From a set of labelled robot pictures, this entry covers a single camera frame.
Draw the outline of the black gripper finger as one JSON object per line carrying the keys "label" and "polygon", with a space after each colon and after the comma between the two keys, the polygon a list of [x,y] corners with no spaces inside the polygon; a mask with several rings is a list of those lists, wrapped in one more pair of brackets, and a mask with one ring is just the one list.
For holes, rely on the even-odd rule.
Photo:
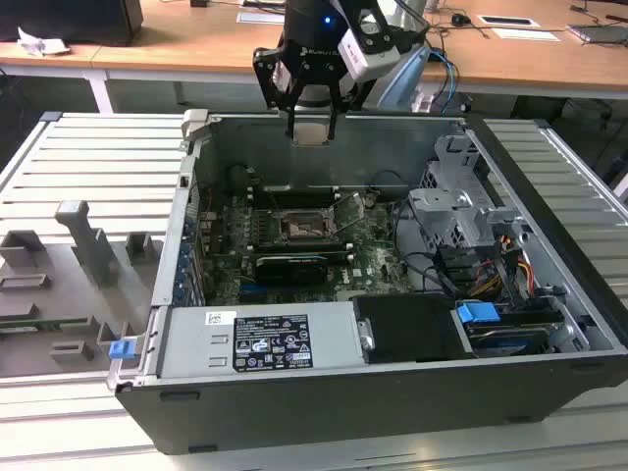
{"label": "black gripper finger", "polygon": [[333,140],[339,115],[362,109],[362,104],[366,99],[366,83],[355,83],[347,95],[342,95],[340,93],[340,79],[335,74],[328,73],[327,86],[331,99],[328,140]]}
{"label": "black gripper finger", "polygon": [[[277,67],[288,71],[288,87],[279,89],[274,82]],[[306,85],[307,68],[300,57],[298,46],[279,46],[275,49],[257,48],[253,53],[253,68],[269,109],[277,108],[288,114],[287,136],[293,138],[295,106]]]}

